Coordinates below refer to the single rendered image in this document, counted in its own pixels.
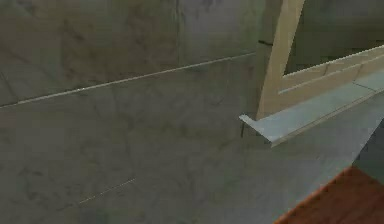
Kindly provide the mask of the beige framed window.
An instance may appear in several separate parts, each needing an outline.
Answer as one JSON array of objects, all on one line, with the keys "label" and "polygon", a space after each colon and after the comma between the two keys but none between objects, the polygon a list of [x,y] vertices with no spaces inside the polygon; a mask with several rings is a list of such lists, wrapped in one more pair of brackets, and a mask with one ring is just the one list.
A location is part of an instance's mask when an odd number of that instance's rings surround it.
[{"label": "beige framed window", "polygon": [[257,112],[270,146],[384,91],[384,0],[270,2]]}]

